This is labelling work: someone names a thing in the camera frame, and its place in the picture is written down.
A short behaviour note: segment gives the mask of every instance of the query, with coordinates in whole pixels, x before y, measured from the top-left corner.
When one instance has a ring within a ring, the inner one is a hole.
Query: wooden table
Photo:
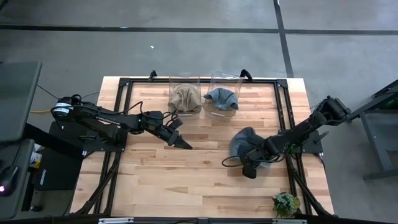
[[[113,109],[119,78],[104,77],[99,106]],[[307,93],[303,79],[287,80],[297,124],[310,114]],[[207,84],[202,84],[202,95],[207,88]],[[143,101],[144,111],[167,111],[168,99],[168,83],[135,83],[130,105]],[[252,126],[265,138],[280,129],[272,85],[243,84],[239,111],[230,122],[209,119],[204,110],[199,120],[185,121],[178,130],[193,150],[169,147],[149,133],[129,135],[119,167],[112,216],[275,217],[272,196],[289,191],[284,161],[259,169],[254,180],[242,176],[240,167],[227,169],[221,165],[229,155],[229,141],[247,126]],[[103,152],[95,152],[83,161],[71,212],[78,210],[97,187],[103,157]],[[314,155],[304,154],[303,164],[309,188],[325,209],[333,213],[321,162]]]

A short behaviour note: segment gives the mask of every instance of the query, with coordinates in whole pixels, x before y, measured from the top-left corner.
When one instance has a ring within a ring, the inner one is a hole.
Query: green succulent
[[[276,217],[290,218],[300,207],[300,200],[298,197],[293,197],[292,194],[284,192],[275,195],[272,199],[274,201],[274,210],[276,210]]]

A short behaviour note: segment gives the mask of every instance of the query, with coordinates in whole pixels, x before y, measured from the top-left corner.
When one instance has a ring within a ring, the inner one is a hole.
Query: gray concrete floor
[[[280,0],[287,29],[398,29],[394,0]],[[0,22],[76,26],[277,28],[272,0],[10,0]],[[295,77],[311,105],[327,95],[351,109],[398,78],[398,36],[288,35]],[[39,83],[57,96],[99,90],[105,75],[159,75],[213,70],[286,77],[277,34],[49,32],[0,30],[0,61],[43,62]],[[88,100],[96,101],[96,96]],[[53,107],[40,89],[33,110]],[[29,121],[48,130],[49,114]],[[363,182],[378,169],[362,124],[322,128],[335,213],[397,222],[398,178]],[[58,215],[65,209],[60,205]]]

